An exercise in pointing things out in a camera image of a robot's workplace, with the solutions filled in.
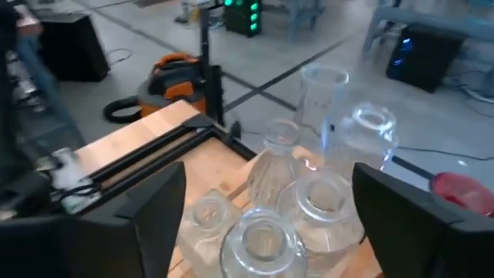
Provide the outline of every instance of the clear glass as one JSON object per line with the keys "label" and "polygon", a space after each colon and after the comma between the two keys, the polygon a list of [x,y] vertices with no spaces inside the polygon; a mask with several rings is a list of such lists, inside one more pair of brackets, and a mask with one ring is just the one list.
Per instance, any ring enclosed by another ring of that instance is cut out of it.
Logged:
{"label": "clear glass", "polygon": [[221,277],[219,250],[223,237],[242,211],[216,190],[184,210],[178,248],[196,277]]}
{"label": "clear glass", "polygon": [[348,181],[328,171],[311,171],[279,196],[286,217],[307,251],[307,277],[325,277],[364,236]]}
{"label": "clear glass", "polygon": [[302,93],[294,122],[300,126],[300,144],[319,154],[326,147],[321,135],[330,134],[337,103],[343,97],[350,77],[344,69],[317,63],[304,66],[301,73]]}
{"label": "clear glass", "polygon": [[266,130],[263,151],[247,178],[250,200],[257,206],[274,208],[279,192],[294,182],[298,163],[292,155],[299,127],[290,120],[272,121]]}
{"label": "clear glass", "polygon": [[335,136],[327,140],[327,165],[350,183],[356,162],[383,170],[398,145],[395,127],[396,119],[386,108],[357,105],[339,122]]}
{"label": "clear glass", "polygon": [[254,208],[225,237],[221,265],[225,278],[303,278],[307,257],[286,219],[272,210]]}

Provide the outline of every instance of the glass carafe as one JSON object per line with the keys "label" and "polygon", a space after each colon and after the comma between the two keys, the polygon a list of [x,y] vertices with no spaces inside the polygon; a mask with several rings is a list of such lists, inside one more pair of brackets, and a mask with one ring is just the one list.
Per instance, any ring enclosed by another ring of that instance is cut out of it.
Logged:
{"label": "glass carafe", "polygon": [[386,108],[370,103],[357,105],[328,140],[328,166],[350,183],[356,162],[382,170],[398,145],[395,127],[396,119]]}
{"label": "glass carafe", "polygon": [[329,136],[334,127],[334,117],[340,108],[349,75],[344,69],[312,63],[301,70],[301,98],[296,108],[294,122],[300,126],[300,144],[320,154],[326,147],[321,136]]}
{"label": "glass carafe", "polygon": [[219,250],[223,237],[242,215],[216,190],[184,210],[178,231],[178,248],[196,277],[221,277]]}
{"label": "glass carafe", "polygon": [[303,278],[306,250],[287,219],[254,208],[225,237],[221,265],[224,278]]}
{"label": "glass carafe", "polygon": [[292,155],[299,128],[290,120],[272,121],[264,139],[266,146],[247,178],[250,200],[257,206],[274,208],[279,192],[296,180],[298,162]]}
{"label": "glass carafe", "polygon": [[325,277],[364,236],[350,184],[328,170],[311,171],[291,184],[276,211],[302,238],[310,278]]}

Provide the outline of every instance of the vacuum hose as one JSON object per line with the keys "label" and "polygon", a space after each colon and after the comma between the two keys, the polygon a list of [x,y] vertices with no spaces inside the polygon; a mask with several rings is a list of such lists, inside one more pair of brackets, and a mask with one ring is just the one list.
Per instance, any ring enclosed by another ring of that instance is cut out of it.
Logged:
{"label": "vacuum hose", "polygon": [[103,117],[113,124],[130,124],[141,118],[140,109],[129,115],[116,116],[114,113],[123,109],[139,107],[137,97],[128,97],[122,100],[115,100],[103,108]]}

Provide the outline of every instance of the black stand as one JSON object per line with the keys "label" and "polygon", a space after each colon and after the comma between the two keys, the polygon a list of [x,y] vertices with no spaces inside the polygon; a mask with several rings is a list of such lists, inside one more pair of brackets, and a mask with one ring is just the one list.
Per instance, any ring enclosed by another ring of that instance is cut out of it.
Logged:
{"label": "black stand", "polygon": [[101,168],[99,171],[93,173],[90,178],[92,178],[95,182],[103,183],[191,132],[197,132],[197,134],[194,137],[189,138],[187,141],[175,146],[168,152],[155,158],[153,161],[148,162],[143,167],[132,171],[130,174],[117,181],[110,188],[103,190],[102,197],[89,207],[85,208],[80,214],[85,214],[111,200],[117,195],[124,193],[129,188],[135,186],[145,178],[151,176],[153,173],[160,171],[163,167],[171,164],[173,161],[176,161],[179,157],[187,154],[189,151],[195,149],[197,146],[205,143],[211,138],[220,140],[225,146],[247,161],[250,161],[257,155],[257,153],[239,141],[235,132],[226,132],[222,128],[218,127],[209,117],[204,114],[198,114],[189,120],[186,120],[179,127],[176,127],[170,132],[154,139],[150,143],[139,147],[137,150],[130,152],[118,161]]}

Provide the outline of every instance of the red lid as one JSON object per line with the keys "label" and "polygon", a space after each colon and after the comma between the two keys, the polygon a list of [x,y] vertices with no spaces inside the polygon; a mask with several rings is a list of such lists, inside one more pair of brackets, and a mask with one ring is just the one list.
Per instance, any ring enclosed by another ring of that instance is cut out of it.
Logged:
{"label": "red lid", "polygon": [[494,216],[494,194],[468,176],[448,172],[437,174],[431,180],[431,191],[473,212]]}

